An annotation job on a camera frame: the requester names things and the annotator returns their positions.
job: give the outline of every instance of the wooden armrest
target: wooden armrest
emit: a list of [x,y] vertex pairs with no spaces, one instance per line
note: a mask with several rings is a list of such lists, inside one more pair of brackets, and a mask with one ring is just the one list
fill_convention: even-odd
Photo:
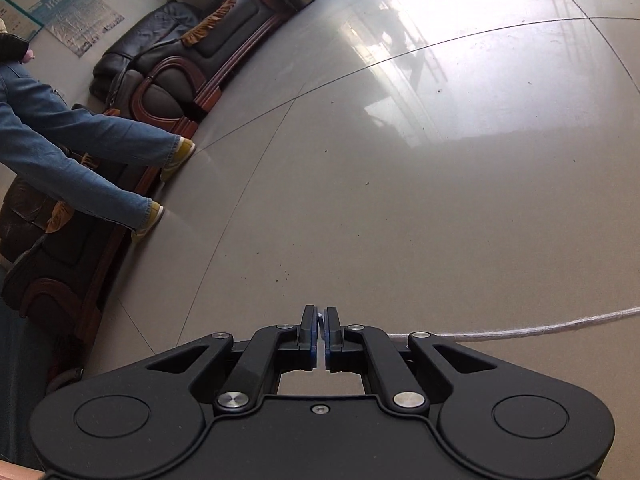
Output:
[[31,303],[41,294],[46,294],[56,300],[56,303],[65,309],[71,319],[76,320],[80,316],[82,302],[68,285],[51,278],[38,278],[29,284],[22,297],[20,317],[27,317]]
[[153,68],[153,70],[144,78],[142,83],[140,83],[134,90],[133,95],[131,96],[131,113],[137,121],[151,124],[152,126],[162,128],[163,130],[166,130],[168,132],[172,132],[174,128],[178,126],[178,123],[180,123],[180,121],[184,121],[184,118],[167,119],[164,117],[157,117],[147,112],[144,105],[142,104],[142,97],[144,96],[146,90],[153,84],[159,73],[169,68],[177,68],[178,70],[181,70],[185,76],[187,76],[187,79],[194,90],[194,95],[197,95],[198,92],[207,83],[207,79],[204,77],[204,75],[202,75],[202,72],[193,61],[190,61],[189,59],[181,56],[168,57],[158,63]]

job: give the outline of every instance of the leg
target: leg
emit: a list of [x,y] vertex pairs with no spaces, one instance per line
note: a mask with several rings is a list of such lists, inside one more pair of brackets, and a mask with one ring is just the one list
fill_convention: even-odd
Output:
[[151,214],[151,199],[114,186],[22,124],[2,101],[1,86],[0,162],[33,187],[89,215],[138,229]]
[[149,124],[70,110],[18,62],[0,65],[6,101],[20,120],[46,139],[72,150],[125,164],[165,166],[179,136]]

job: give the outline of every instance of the sofa cushion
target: sofa cushion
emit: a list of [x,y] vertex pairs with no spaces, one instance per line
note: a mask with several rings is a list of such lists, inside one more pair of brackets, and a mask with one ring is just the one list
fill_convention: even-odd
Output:
[[226,16],[218,22],[206,38],[196,43],[196,49],[202,57],[213,56],[231,35],[258,13],[258,6],[251,0],[236,0],[236,4]]
[[144,78],[135,70],[123,70],[114,77],[106,99],[107,108],[116,108],[120,111],[120,117],[133,119],[130,108],[131,97]]
[[[55,200],[50,199],[51,209]],[[33,243],[42,236],[44,229],[31,222],[25,222],[13,209],[2,204],[0,209],[0,254],[9,262],[28,251]]]
[[[25,222],[33,223],[44,230],[55,200],[17,177],[4,196],[4,204],[20,215]],[[2,237],[7,237],[7,233],[2,233]]]
[[255,16],[245,22],[242,27],[235,30],[231,36],[226,38],[226,41],[220,45],[220,48],[217,49],[211,57],[201,58],[198,66],[202,70],[202,73],[211,77],[220,70],[271,15],[273,15],[273,12],[270,9],[266,7],[261,8]]
[[156,117],[165,119],[180,119],[184,111],[178,102],[164,88],[151,85],[142,96],[145,110]]
[[155,83],[165,90],[178,102],[190,103],[195,97],[195,91],[187,76],[177,68],[167,68],[156,76]]
[[168,2],[148,13],[116,41],[94,67],[91,93],[104,101],[113,77],[129,62],[159,41],[175,40],[200,23],[199,8],[180,2]]

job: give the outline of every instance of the silver bolt head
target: silver bolt head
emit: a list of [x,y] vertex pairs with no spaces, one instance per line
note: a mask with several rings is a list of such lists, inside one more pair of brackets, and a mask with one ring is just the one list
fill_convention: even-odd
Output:
[[424,400],[417,392],[400,392],[394,395],[394,402],[401,408],[418,408],[424,404]]
[[218,404],[223,408],[242,408],[248,402],[249,397],[242,392],[225,392],[218,396]]
[[329,407],[324,404],[316,404],[315,406],[311,407],[311,411],[316,415],[326,415],[327,413],[329,413]]

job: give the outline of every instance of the glossy floor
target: glossy floor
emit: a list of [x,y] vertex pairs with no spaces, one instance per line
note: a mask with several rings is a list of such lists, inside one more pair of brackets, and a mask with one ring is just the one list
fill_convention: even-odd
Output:
[[[396,333],[640,304],[639,18],[640,0],[316,1],[242,67],[160,190],[167,216],[127,257],[90,372],[247,338],[305,303]],[[600,396],[618,425],[602,477],[631,480],[639,327],[476,347]]]

